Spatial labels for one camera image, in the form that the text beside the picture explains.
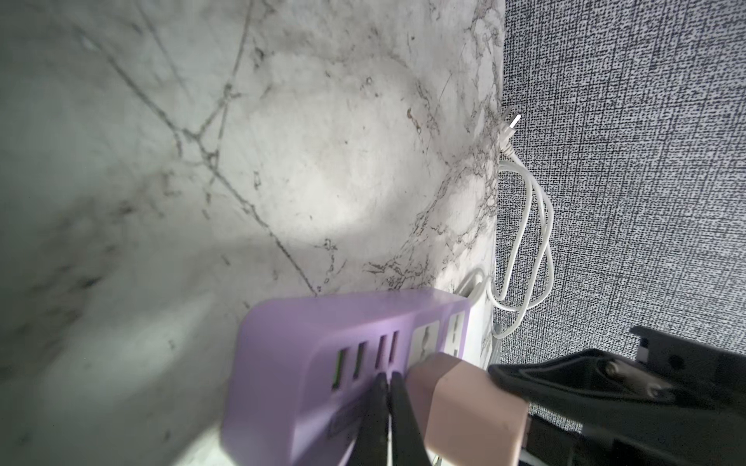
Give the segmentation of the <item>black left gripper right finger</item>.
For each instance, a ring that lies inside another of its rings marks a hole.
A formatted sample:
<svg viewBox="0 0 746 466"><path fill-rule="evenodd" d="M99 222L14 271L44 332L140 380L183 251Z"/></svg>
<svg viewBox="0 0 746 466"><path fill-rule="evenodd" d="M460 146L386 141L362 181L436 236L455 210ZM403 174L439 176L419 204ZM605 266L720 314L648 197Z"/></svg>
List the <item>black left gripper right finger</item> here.
<svg viewBox="0 0 746 466"><path fill-rule="evenodd" d="M392 465L431 466L423 437L401 373L390 377L390 425L392 427Z"/></svg>

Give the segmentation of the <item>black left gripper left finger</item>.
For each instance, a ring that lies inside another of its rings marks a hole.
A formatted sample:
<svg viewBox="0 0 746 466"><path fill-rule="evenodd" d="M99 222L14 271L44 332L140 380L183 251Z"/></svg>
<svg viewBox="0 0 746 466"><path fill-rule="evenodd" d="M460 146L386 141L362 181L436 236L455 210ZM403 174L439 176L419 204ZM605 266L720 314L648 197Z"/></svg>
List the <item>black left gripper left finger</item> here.
<svg viewBox="0 0 746 466"><path fill-rule="evenodd" d="M379 373L365 397L363 418L348 466L386 466L388 462L389 383L386 373Z"/></svg>

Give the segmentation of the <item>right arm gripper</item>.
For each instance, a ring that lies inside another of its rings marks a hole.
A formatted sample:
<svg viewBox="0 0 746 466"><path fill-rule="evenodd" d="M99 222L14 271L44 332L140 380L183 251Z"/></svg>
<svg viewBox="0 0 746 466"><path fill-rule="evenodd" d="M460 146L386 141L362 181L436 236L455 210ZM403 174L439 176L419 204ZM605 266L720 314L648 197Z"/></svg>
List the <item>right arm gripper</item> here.
<svg viewBox="0 0 746 466"><path fill-rule="evenodd" d="M536 364L493 364L499 387L579 423L530 417L526 465L742 465L745 358L635 326L634 358L586 349Z"/></svg>

